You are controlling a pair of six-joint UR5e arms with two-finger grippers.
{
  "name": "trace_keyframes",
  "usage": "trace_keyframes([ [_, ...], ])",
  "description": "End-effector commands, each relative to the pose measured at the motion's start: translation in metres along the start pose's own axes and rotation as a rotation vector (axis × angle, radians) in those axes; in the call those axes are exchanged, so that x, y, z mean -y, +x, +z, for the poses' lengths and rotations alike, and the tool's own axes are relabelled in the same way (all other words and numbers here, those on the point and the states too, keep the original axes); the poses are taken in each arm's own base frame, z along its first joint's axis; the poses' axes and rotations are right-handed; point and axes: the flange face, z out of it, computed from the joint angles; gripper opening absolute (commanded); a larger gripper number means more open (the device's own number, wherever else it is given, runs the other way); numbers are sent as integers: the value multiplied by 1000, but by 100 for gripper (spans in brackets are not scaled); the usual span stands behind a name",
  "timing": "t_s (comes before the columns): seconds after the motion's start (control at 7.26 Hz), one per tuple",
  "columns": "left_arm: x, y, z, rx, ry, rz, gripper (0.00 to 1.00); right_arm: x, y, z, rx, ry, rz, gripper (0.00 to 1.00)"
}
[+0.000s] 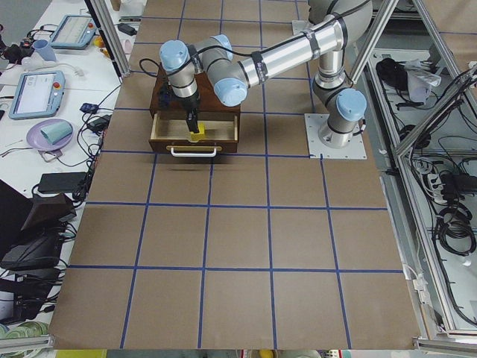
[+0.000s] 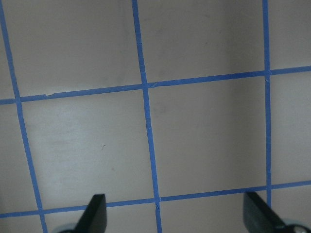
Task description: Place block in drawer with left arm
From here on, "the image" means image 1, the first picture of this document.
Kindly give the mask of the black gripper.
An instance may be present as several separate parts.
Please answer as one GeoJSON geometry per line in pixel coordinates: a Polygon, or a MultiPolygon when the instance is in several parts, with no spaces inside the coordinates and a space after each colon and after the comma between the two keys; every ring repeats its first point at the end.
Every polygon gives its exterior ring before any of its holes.
{"type": "Polygon", "coordinates": [[[186,124],[191,133],[198,134],[198,112],[200,106],[200,95],[190,95],[189,97],[180,98],[180,104],[188,113],[186,124]]]}

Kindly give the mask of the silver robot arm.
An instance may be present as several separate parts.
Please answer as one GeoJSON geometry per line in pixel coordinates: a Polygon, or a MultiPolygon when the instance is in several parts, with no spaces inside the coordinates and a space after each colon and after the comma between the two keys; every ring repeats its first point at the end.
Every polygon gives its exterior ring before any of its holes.
{"type": "Polygon", "coordinates": [[[232,47],[224,34],[187,45],[169,40],[159,58],[172,91],[186,111],[192,134],[198,124],[199,89],[196,75],[205,73],[215,96],[227,107],[240,105],[248,90],[310,60],[318,60],[314,94],[329,112],[318,131],[330,148],[347,146],[367,108],[364,95],[345,83],[344,52],[370,24],[371,1],[309,1],[309,25],[298,34],[233,62],[232,47]]]}

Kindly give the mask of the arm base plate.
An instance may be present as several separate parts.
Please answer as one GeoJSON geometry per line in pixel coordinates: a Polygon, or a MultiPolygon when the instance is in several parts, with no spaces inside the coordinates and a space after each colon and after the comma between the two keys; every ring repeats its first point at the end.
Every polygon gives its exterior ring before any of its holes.
{"type": "Polygon", "coordinates": [[[337,134],[328,127],[328,114],[306,113],[305,126],[309,156],[315,159],[366,160],[364,141],[358,122],[348,134],[337,134]]]}
{"type": "Polygon", "coordinates": [[[309,26],[308,20],[293,20],[291,22],[292,34],[297,35],[309,26]]]}

